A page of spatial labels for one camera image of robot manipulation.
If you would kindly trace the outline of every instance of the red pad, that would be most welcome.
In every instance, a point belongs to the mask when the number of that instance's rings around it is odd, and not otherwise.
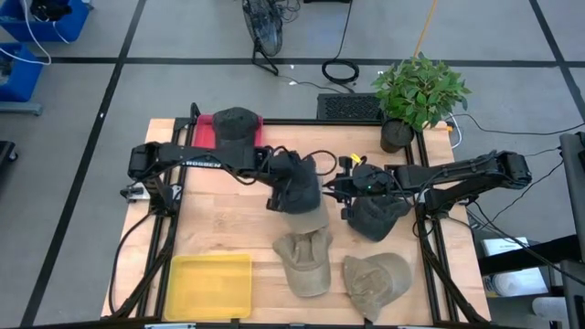
[[[204,147],[209,149],[216,148],[216,132],[213,131],[212,125],[213,115],[201,114],[197,117],[197,125],[195,126],[195,136],[191,146]],[[262,147],[262,117],[258,117],[258,130],[254,139],[254,146]]]

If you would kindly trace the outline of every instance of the fan stand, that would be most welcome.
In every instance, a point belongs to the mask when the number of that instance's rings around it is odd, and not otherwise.
[[[264,57],[264,59],[266,59],[268,64],[270,64],[272,66],[272,69],[267,68],[264,65],[262,65],[256,61],[256,53],[257,52],[262,54],[262,56]],[[268,58],[268,56],[266,56],[266,54],[264,53],[264,50],[262,50],[262,46],[260,45],[260,41],[257,38],[256,38],[256,40],[254,40],[254,52],[252,53],[252,64],[256,65],[257,67],[259,67],[261,69],[266,69],[267,71],[269,71],[270,73],[272,73],[278,77],[278,69],[274,66],[274,64]]]

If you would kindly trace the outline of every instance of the yellow label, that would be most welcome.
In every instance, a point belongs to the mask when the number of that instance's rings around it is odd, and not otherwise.
[[[361,159],[359,156],[357,156],[357,154],[351,154],[351,155],[349,155],[349,156],[351,156],[351,158],[352,158],[352,159],[353,159],[355,162],[357,162],[358,164],[359,164],[360,162],[362,162],[362,159]]]

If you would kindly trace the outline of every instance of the green leaves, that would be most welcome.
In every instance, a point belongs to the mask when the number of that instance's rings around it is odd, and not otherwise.
[[[434,126],[460,102],[468,108],[464,95],[471,91],[461,73],[443,62],[434,63],[422,53],[417,58],[390,66],[372,82],[380,109],[420,131]]]

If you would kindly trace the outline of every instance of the potted plant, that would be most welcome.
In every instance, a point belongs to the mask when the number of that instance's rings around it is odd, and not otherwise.
[[[381,73],[372,86],[380,99],[382,149],[395,153],[409,145],[414,131],[434,127],[458,102],[467,110],[463,95],[471,91],[460,77],[461,73],[451,71],[443,62],[434,65],[422,53]]]

